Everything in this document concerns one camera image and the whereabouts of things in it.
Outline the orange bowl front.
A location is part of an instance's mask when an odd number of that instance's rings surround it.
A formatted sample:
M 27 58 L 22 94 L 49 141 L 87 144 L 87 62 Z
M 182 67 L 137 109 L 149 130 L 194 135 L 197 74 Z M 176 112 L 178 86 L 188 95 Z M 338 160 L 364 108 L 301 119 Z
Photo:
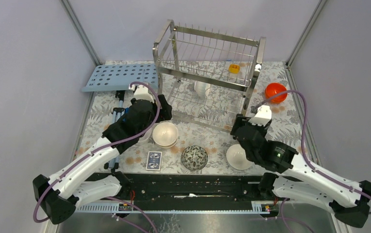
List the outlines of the orange bowl front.
M 281 92 L 287 91 L 286 87 L 280 83 L 270 83 L 265 88 L 265 97 L 266 99 L 269 99 Z M 271 100 L 271 103 L 282 103 L 286 98 L 288 94 L 284 93 L 282 95 L 279 95 L 278 97 L 275 97 Z

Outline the white plastic bowl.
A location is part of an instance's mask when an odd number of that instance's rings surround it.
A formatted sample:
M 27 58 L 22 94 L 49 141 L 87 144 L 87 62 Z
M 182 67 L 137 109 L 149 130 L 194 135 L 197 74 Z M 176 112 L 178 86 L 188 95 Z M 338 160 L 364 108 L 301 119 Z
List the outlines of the white plastic bowl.
M 151 135 L 152 135 L 152 129 L 149 129 L 148 131 L 146 131 L 144 133 L 144 135 L 142 137 L 139 138 L 138 143 L 139 144 L 147 143 L 149 138 L 151 137 Z

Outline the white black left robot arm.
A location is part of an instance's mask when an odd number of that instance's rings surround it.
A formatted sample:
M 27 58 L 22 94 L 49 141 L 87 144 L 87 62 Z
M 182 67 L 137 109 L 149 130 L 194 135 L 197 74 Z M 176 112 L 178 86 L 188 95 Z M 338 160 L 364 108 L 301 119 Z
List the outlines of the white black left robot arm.
M 128 112 L 109 125 L 82 156 L 48 177 L 40 174 L 33 179 L 37 202 L 34 222 L 49 220 L 52 224 L 59 224 L 86 203 L 112 196 L 120 200 L 127 198 L 129 185 L 113 175 L 96 182 L 85 181 L 99 167 L 137 144 L 154 124 L 171 118 L 172 106 L 163 94 L 157 95 L 156 99 L 134 97 Z

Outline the stainless steel dish rack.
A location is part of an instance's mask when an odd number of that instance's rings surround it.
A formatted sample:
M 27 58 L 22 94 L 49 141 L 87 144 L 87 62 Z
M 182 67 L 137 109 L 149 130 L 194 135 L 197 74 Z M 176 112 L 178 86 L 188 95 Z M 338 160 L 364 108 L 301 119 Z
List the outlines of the stainless steel dish rack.
M 263 66 L 266 38 L 258 40 L 165 22 L 152 54 L 159 79 L 171 76 L 166 98 L 178 119 L 230 131 L 237 114 L 246 115 Z M 240 66 L 232 74 L 231 64 Z M 195 81 L 211 84 L 208 97 L 198 97 Z

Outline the white ribbed bowl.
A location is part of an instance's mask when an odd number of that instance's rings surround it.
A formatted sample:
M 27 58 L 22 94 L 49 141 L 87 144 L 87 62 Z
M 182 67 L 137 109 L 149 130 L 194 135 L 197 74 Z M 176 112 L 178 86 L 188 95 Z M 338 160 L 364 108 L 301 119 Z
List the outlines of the white ribbed bowl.
M 253 164 L 253 162 L 246 158 L 245 150 L 240 144 L 235 144 L 228 148 L 226 159 L 228 164 L 237 170 L 249 169 Z
M 198 95 L 198 97 L 203 98 L 203 99 L 208 97 L 210 87 L 211 87 L 211 84 L 209 83 L 204 83 L 200 81 L 195 81 L 194 83 L 194 90 L 196 94 Z

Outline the red floral patterned cup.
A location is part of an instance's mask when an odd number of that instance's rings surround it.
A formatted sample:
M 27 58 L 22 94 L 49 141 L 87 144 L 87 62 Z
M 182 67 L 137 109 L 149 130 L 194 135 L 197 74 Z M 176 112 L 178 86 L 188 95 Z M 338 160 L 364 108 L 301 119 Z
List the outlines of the red floral patterned cup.
M 203 147 L 189 146 L 181 154 L 181 163 L 190 171 L 201 170 L 208 163 L 208 153 Z

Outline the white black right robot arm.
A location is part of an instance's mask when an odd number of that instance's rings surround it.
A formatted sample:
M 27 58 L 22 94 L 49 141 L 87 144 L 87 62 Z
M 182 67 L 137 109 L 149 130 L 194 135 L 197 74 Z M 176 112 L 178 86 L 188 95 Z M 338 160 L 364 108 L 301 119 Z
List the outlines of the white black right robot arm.
M 266 139 L 271 124 L 251 124 L 237 114 L 231 136 L 244 149 L 248 161 L 266 170 L 258 187 L 259 196 L 300 199 L 334 214 L 344 224 L 362 228 L 369 216 L 371 182 L 355 182 L 307 162 L 293 147 Z

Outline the beige ceramic bowl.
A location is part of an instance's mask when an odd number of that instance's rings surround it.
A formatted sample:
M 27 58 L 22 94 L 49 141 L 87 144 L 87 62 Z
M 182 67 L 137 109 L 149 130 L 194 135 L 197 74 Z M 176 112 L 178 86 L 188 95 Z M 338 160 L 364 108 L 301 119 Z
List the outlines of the beige ceramic bowl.
M 179 131 L 173 123 L 162 122 L 157 124 L 153 129 L 152 138 L 158 146 L 169 148 L 178 141 Z

